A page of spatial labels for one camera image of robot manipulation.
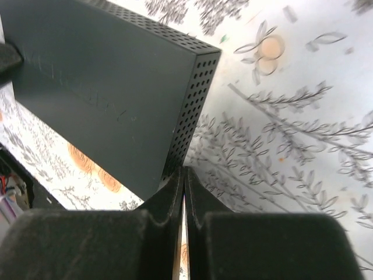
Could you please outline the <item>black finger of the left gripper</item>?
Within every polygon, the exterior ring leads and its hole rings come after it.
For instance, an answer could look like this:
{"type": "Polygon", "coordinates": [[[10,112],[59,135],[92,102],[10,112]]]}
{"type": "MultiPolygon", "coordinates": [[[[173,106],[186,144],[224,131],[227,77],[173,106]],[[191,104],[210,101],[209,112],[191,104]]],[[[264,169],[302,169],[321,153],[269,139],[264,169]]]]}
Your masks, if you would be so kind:
{"type": "Polygon", "coordinates": [[[8,83],[21,67],[23,57],[13,45],[1,43],[1,83],[8,83]]]}

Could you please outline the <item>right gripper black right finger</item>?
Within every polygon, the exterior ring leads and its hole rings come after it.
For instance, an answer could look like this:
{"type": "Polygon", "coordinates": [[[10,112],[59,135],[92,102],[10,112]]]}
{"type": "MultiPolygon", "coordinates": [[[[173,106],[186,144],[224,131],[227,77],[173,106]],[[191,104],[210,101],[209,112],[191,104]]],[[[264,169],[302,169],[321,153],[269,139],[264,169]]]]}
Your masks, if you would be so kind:
{"type": "Polygon", "coordinates": [[[362,279],[339,224],[318,213],[236,213],[184,169],[191,279],[362,279]]]}

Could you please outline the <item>black network switch box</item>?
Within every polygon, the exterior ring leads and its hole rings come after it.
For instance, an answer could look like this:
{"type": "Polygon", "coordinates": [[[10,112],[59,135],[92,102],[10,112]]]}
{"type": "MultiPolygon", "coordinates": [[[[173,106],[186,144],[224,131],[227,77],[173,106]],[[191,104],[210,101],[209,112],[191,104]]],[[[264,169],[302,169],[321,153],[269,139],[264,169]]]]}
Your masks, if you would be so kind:
{"type": "Polygon", "coordinates": [[[220,49],[108,1],[2,1],[16,100],[146,200],[183,164],[220,49]]]}

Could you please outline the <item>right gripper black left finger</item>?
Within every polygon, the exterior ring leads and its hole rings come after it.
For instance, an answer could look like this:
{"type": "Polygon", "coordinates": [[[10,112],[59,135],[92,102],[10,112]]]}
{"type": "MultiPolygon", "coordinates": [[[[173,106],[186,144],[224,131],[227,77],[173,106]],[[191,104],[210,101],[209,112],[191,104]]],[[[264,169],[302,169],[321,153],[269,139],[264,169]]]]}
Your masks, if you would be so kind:
{"type": "Polygon", "coordinates": [[[31,210],[1,243],[2,279],[178,279],[184,175],[132,211],[31,210]]]}

